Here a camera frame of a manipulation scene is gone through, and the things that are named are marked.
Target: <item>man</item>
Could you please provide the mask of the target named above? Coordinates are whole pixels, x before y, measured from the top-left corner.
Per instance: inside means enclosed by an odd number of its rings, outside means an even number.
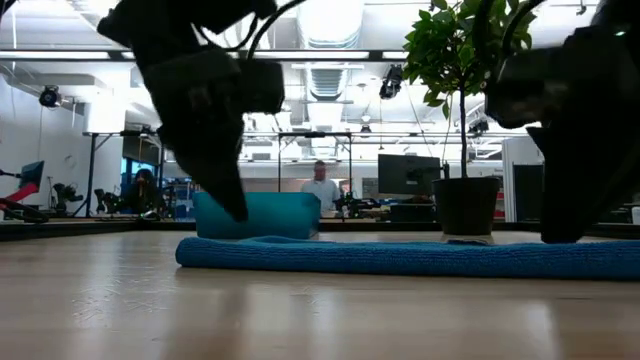
[[[327,179],[327,166],[318,160],[313,166],[313,180],[302,184],[302,192],[315,195],[321,202],[321,211],[335,210],[333,202],[340,199],[340,190],[335,182]]]

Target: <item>black pot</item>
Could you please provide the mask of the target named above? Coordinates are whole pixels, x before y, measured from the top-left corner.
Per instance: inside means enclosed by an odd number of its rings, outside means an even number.
[[[433,182],[436,210],[447,235],[490,235],[500,180],[492,177]]]

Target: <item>computer monitor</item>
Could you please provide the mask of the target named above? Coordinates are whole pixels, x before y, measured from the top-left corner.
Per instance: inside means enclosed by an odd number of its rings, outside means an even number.
[[[433,180],[440,179],[440,158],[413,155],[378,155],[378,192],[432,195]]]
[[[33,164],[25,165],[20,172],[20,188],[27,186],[27,184],[34,184],[40,190],[40,182],[42,182],[42,172],[44,170],[44,161],[34,162]]]

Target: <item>blue towel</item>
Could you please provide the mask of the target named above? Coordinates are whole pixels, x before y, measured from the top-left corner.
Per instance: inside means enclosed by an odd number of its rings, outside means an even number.
[[[640,242],[585,244],[336,243],[262,237],[184,239],[185,267],[507,278],[639,280]]]

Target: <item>teal container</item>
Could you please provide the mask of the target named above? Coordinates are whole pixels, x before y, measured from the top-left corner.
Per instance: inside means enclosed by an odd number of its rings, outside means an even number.
[[[249,220],[235,222],[206,192],[193,196],[198,236],[207,239],[247,239],[283,236],[309,239],[318,232],[320,200],[306,193],[246,193]]]

